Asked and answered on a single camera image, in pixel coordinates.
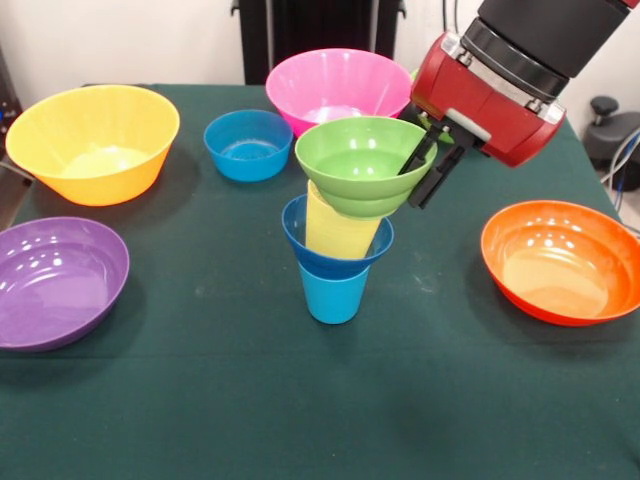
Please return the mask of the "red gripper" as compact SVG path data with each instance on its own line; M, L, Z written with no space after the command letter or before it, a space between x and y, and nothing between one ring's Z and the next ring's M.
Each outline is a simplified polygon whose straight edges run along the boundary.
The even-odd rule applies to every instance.
M483 153L510 167L536 156L566 118L558 101L544 102L509 83L452 32L441 34L430 47L414 79L410 99L432 120L449 120L471 133ZM398 175L420 168L432 146L449 133L447 125L432 125ZM452 146L416 184L408 204L424 209L466 151L464 145Z

